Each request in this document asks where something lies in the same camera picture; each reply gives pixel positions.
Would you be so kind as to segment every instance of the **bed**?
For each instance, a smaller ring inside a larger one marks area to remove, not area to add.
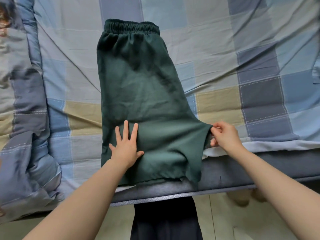
[[[231,123],[245,147],[271,165],[299,181],[319,179],[318,0],[15,2],[29,47],[38,47],[29,48],[29,57],[38,57],[37,52],[41,57],[34,63],[46,95],[48,154],[62,172],[60,185],[42,210],[54,208],[101,166],[96,46],[109,18],[159,26],[199,120]],[[32,15],[22,15],[26,10]],[[31,19],[33,30],[28,28]],[[252,187],[222,149],[209,148],[203,153],[198,185],[185,180],[119,188],[112,205]]]

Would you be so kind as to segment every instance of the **forearm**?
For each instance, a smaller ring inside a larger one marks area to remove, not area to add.
[[[230,153],[293,233],[303,240],[319,239],[320,195],[280,172],[245,148]]]
[[[108,211],[126,165],[109,160],[40,222],[24,240],[94,239]]]

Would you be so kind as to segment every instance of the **hand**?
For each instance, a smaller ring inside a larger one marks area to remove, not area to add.
[[[131,133],[131,138],[129,140],[129,122],[124,121],[123,127],[123,138],[120,135],[120,129],[117,126],[115,128],[115,136],[117,140],[117,146],[109,144],[109,148],[112,151],[112,160],[118,160],[126,165],[127,169],[132,167],[139,157],[141,157],[144,152],[137,152],[137,134],[138,134],[138,124],[135,123]]]
[[[210,141],[210,145],[212,147],[219,145],[226,151],[226,153],[229,153],[232,149],[243,147],[238,135],[238,131],[233,125],[220,121],[214,123],[210,130],[214,136],[214,138]]]

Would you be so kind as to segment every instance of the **elastic waistband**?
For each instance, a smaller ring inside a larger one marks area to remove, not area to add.
[[[104,31],[110,34],[128,34],[128,33],[144,33],[158,34],[160,30],[157,25],[151,22],[132,22],[119,19],[107,19],[104,24]]]

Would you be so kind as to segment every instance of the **tiled floor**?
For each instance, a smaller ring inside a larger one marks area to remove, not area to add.
[[[268,203],[240,208],[225,193],[194,197],[203,240],[297,240]],[[42,218],[0,225],[0,239],[21,240]],[[97,240],[129,240],[134,206],[110,208]]]

